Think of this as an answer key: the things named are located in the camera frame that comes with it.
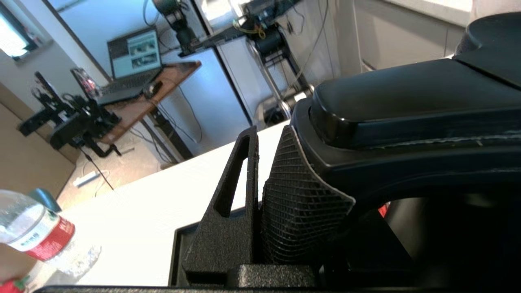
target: black mesh surface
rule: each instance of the black mesh surface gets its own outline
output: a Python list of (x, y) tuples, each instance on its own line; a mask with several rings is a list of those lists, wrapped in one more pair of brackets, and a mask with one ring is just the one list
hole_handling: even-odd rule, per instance
[(335, 233), (354, 199), (323, 182), (286, 126), (264, 185), (262, 237), (271, 263), (303, 263)]

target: laptop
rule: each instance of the laptop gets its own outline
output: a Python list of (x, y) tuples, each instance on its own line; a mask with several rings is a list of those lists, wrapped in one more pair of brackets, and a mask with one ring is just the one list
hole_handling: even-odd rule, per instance
[(114, 81), (101, 88), (98, 105), (138, 97), (163, 69), (155, 27), (120, 36), (107, 47)]

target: computer mouse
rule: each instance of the computer mouse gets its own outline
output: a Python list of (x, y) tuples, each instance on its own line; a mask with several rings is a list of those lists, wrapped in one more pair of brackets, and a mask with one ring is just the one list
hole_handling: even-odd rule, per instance
[(151, 99), (159, 91), (162, 85), (163, 82), (158, 80), (153, 81), (149, 83), (147, 86), (145, 86), (145, 88), (143, 89), (143, 94), (145, 95), (145, 98), (147, 100)]

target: window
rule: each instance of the window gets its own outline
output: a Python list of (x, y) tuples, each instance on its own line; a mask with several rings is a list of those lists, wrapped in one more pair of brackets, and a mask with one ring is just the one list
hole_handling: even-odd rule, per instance
[(22, 23), (0, 2), (0, 50), (18, 60), (36, 48), (38, 45)]

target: desk leg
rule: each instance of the desk leg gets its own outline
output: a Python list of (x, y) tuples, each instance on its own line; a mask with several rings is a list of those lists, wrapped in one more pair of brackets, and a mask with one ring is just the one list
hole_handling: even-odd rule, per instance
[(172, 143), (175, 150), (181, 155), (183, 161), (194, 157), (187, 145), (184, 144), (184, 141), (179, 137), (179, 134), (177, 134), (175, 128), (172, 127), (172, 124), (170, 124), (157, 108), (152, 110), (148, 117), (152, 123), (163, 132), (162, 135)]
[(165, 152), (165, 154), (172, 161), (172, 163), (174, 163), (174, 164), (179, 163), (179, 161), (176, 159), (176, 157), (172, 154), (172, 152), (170, 152), (168, 147), (163, 143), (161, 138), (159, 138), (159, 136), (157, 136), (157, 134), (154, 132), (154, 130), (150, 126), (148, 126), (148, 124), (144, 120), (141, 120), (141, 124), (146, 129), (146, 131), (148, 131), (150, 133), (150, 135), (152, 136), (153, 140), (163, 150), (163, 152)]

